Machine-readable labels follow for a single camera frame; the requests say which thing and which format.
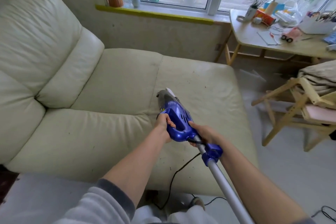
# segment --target beige blanket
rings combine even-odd
[[[297,77],[306,78],[320,96],[336,91],[336,60],[300,69]]]

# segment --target blue handheld vacuum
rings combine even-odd
[[[216,144],[205,144],[202,142],[197,131],[188,123],[189,120],[193,120],[190,112],[184,108],[180,100],[169,88],[159,91],[156,96],[158,97],[160,113],[167,113],[170,120],[176,125],[176,128],[167,126],[170,138],[177,142],[189,141],[196,143],[204,164],[209,167],[238,221],[241,224],[254,224],[254,221],[239,200],[237,194],[217,166],[217,161],[223,154],[221,147]]]

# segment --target blue plastic clip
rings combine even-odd
[[[203,162],[206,166],[208,166],[208,161],[213,159],[216,163],[218,159],[223,154],[222,148],[217,144],[206,144],[205,145],[205,153],[202,154]]]

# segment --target sofa backrest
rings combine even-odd
[[[74,103],[103,49],[62,0],[11,0],[0,10],[0,163],[19,152],[45,107]]]

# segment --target person's right arm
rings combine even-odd
[[[255,223],[314,223],[296,202],[263,175],[222,135],[209,126],[193,122],[190,125],[207,142],[218,144],[223,149],[220,161]]]

